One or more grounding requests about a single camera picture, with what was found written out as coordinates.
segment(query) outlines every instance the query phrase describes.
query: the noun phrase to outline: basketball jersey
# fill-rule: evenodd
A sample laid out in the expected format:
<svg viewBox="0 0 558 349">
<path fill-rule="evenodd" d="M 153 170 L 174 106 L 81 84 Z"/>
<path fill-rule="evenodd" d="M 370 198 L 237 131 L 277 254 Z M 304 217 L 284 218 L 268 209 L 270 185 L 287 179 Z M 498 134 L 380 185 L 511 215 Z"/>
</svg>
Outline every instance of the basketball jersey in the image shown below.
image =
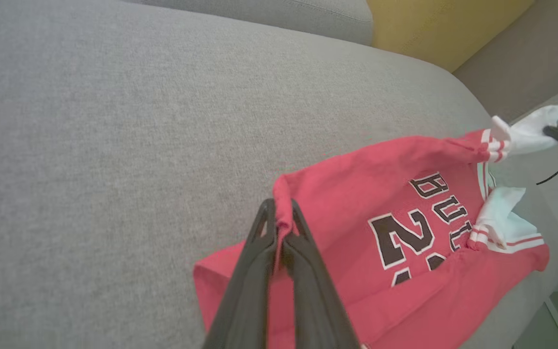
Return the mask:
<svg viewBox="0 0 558 349">
<path fill-rule="evenodd" d="M 277 179 L 279 239 L 296 229 L 295 199 L 365 347 L 456 348 L 508 290 L 545 268 L 541 235 L 511 213 L 524 190 L 496 188 L 488 171 L 512 141 L 490 129 L 460 139 L 404 137 Z M 195 265 L 207 329 L 242 245 Z M 269 347 L 293 348 L 285 270 L 275 270 L 269 292 Z"/>
</svg>

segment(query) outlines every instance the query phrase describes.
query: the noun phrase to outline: gray seat cushion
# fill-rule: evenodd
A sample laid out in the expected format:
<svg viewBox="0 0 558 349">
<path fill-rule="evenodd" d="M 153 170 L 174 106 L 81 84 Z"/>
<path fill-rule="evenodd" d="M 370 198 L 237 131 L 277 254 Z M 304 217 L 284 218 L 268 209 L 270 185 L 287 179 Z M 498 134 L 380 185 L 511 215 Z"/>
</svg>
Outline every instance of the gray seat cushion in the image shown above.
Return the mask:
<svg viewBox="0 0 558 349">
<path fill-rule="evenodd" d="M 372 44 L 366 0 L 130 0 Z"/>
<path fill-rule="evenodd" d="M 198 347 L 193 263 L 246 236 L 280 173 L 487 124 L 449 73 L 371 47 L 127 2 L 2 1 L 0 348 Z M 510 347 L 556 283 L 558 228 L 527 197 L 551 264 L 467 347 Z"/>
</svg>

